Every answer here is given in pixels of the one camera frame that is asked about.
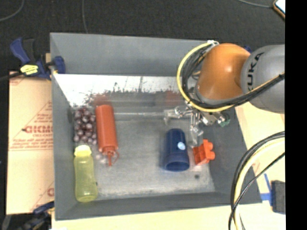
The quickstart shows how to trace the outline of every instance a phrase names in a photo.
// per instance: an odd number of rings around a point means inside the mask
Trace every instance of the white paper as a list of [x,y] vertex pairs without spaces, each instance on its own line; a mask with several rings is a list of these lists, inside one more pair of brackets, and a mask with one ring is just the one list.
[[277,0],[275,5],[286,14],[286,0]]

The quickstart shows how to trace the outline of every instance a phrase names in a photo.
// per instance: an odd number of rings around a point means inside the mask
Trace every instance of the kuka logo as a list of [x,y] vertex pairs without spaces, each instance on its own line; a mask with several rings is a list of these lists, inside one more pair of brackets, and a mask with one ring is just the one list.
[[39,126],[27,126],[23,128],[23,131],[25,131],[28,134],[32,133],[52,133],[52,126],[45,126],[45,125],[39,125]]
[[264,52],[262,53],[259,53],[255,56],[254,60],[255,61],[252,61],[250,63],[250,67],[248,69],[248,78],[249,78],[249,81],[248,81],[248,90],[249,91],[252,91],[253,90],[253,76],[254,76],[254,67],[257,65],[258,61],[259,61],[259,58],[260,56],[264,54]]

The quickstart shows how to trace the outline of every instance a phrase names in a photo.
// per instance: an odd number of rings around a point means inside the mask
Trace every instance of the bottle cap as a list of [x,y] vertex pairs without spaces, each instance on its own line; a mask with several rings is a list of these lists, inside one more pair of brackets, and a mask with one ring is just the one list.
[[87,145],[80,145],[75,148],[75,156],[89,156],[91,154],[91,148]]

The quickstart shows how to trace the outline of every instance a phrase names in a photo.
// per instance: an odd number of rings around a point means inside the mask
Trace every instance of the black object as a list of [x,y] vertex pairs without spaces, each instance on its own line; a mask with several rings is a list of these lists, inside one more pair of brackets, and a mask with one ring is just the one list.
[[286,182],[272,181],[272,204],[273,211],[276,213],[286,213]]

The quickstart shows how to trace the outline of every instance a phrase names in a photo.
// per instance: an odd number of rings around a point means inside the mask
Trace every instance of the yellow cable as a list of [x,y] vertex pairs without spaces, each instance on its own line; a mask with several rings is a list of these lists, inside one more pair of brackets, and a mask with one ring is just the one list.
[[[188,104],[190,104],[192,107],[196,108],[197,110],[199,111],[203,111],[203,112],[221,112],[223,110],[226,110],[226,109],[229,109],[231,107],[234,106],[234,104],[232,105],[226,105],[226,106],[223,106],[223,107],[219,107],[219,108],[203,108],[201,106],[198,106],[197,104],[195,104],[183,91],[182,89],[182,86],[181,86],[181,83],[180,83],[180,74],[181,74],[181,70],[183,68],[183,65],[185,64],[185,62],[187,61],[187,59],[192,55],[194,54],[195,52],[197,52],[198,50],[200,50],[201,48],[204,48],[208,45],[212,45],[215,41],[208,41],[207,43],[205,44],[201,44],[195,48],[193,48],[191,51],[189,51],[182,59],[182,61],[180,62],[179,64],[179,67],[178,67],[178,70],[177,70],[177,85],[178,85],[178,88],[179,88],[179,91],[181,93],[181,95],[183,96],[183,98],[188,102]],[[273,81],[275,80],[276,78],[278,78],[278,76],[276,76],[275,78],[272,78],[271,80],[268,80],[266,81],[265,83],[259,85],[258,87],[256,87],[255,89],[253,89],[252,91],[250,92],[254,92],[256,91],[257,89],[261,88],[263,85],[267,84],[268,82],[270,81]]]
[[[234,203],[236,203],[237,199],[239,198],[240,194],[241,194],[241,188],[245,179],[245,176],[247,174],[247,172],[249,171],[250,167],[253,165],[253,163],[260,157],[262,156],[264,153],[268,152],[269,150],[273,149],[276,147],[276,145],[278,145],[279,143],[281,143],[282,141],[284,141],[284,138],[278,138],[274,141],[271,141],[265,145],[263,145],[262,147],[260,147],[257,152],[255,152],[255,154],[247,161],[247,163],[244,165],[244,167],[241,170],[240,175],[238,176],[238,180],[237,180],[237,184],[236,184],[236,188],[235,188],[235,193],[234,193]],[[235,226],[237,230],[241,230],[242,228],[242,224],[241,224],[241,220],[240,220],[240,216],[238,213],[238,208],[235,211],[234,214],[234,222],[235,222]]]

